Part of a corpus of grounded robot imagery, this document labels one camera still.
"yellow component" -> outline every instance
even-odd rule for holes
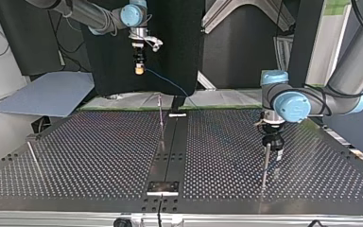
[[[136,75],[143,75],[144,74],[144,68],[143,67],[135,67],[135,74]]]

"perforated metal table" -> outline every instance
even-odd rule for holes
[[[310,120],[286,126],[261,190],[259,113],[189,111],[164,130],[158,112],[77,113],[3,157],[0,212],[363,216],[363,162]],[[150,182],[179,195],[148,196]]]

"robotic arm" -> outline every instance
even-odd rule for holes
[[[150,45],[157,52],[163,42],[156,37],[148,35],[147,1],[130,0],[130,3],[121,9],[109,11],[87,0],[26,0],[28,3],[41,8],[53,9],[63,14],[63,17],[72,18],[90,28],[95,35],[111,33],[116,36],[118,29],[130,29],[129,37],[134,48],[135,73],[144,74],[146,62],[145,47]]]
[[[284,123],[301,122],[310,114],[352,114],[363,110],[363,26],[356,32],[325,88],[292,88],[287,72],[274,70],[262,76],[263,112],[258,127],[263,144],[283,149]]]

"light blue panel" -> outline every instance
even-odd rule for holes
[[[49,73],[0,103],[1,113],[68,116],[94,88],[92,74]]]

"vertical metal pin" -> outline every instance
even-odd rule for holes
[[[38,163],[37,157],[35,156],[34,149],[29,141],[27,141],[28,149],[31,151],[32,159],[34,162]]]
[[[267,187],[269,156],[270,156],[270,144],[267,144],[267,146],[265,147],[265,164],[264,164],[264,176],[262,178],[262,189],[265,189]]]
[[[159,117],[161,119],[161,122],[160,122],[161,130],[164,131],[164,116],[162,114],[162,96],[161,96],[161,94],[158,95],[158,106],[159,106]]]

